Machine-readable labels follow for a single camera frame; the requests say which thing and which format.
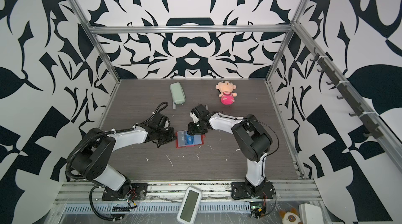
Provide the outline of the red card holder wallet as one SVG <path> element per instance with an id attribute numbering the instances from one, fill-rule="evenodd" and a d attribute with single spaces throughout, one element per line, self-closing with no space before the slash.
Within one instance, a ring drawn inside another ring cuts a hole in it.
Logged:
<path id="1" fill-rule="evenodd" d="M 176 148 L 194 147 L 204 144 L 204 135 L 189 135 L 187 131 L 177 131 Z"/>

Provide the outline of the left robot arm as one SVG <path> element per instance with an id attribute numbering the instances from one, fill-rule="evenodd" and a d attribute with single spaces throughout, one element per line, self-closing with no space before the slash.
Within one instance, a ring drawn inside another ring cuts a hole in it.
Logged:
<path id="1" fill-rule="evenodd" d="M 155 112 L 144 123 L 135 124 L 128 129 L 102 131 L 93 128 L 69 154 L 66 176 L 103 186 L 122 198 L 131 190 L 130 180 L 109 165 L 112 153 L 147 142 L 160 147 L 176 138 L 170 119 L 159 112 Z"/>

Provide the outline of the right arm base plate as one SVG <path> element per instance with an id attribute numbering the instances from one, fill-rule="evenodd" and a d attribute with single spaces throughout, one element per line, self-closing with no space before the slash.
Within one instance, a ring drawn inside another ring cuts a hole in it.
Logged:
<path id="1" fill-rule="evenodd" d="M 234 200 L 244 199 L 274 199 L 276 191 L 273 184 L 269 181 L 263 181 L 260 185 L 254 186 L 250 182 L 232 182 L 231 198 Z"/>

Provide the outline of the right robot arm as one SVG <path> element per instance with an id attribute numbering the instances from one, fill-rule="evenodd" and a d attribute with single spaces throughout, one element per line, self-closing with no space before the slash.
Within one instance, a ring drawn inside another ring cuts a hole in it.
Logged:
<path id="1" fill-rule="evenodd" d="M 240 151 L 247 159 L 245 183 L 251 190 L 260 191 L 266 183 L 265 159 L 273 143 L 262 122 L 251 114 L 234 117 L 218 111 L 209 112 L 202 104 L 193 108 L 189 115 L 192 121 L 188 124 L 187 133 L 191 136 L 204 135 L 209 130 L 233 134 Z"/>

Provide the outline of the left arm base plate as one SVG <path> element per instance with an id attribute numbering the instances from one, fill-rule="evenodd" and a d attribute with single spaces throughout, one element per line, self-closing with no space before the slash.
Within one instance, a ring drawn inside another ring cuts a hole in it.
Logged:
<path id="1" fill-rule="evenodd" d="M 105 188 L 102 201 L 143 200 L 147 195 L 148 183 L 125 183 L 119 190 L 114 191 L 108 187 Z"/>

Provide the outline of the blue credit card with chip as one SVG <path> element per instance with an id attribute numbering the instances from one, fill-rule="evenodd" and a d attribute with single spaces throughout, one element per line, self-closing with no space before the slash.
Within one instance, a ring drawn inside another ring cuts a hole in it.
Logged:
<path id="1" fill-rule="evenodd" d="M 185 145 L 194 145 L 194 143 L 195 143 L 194 136 L 185 135 Z"/>

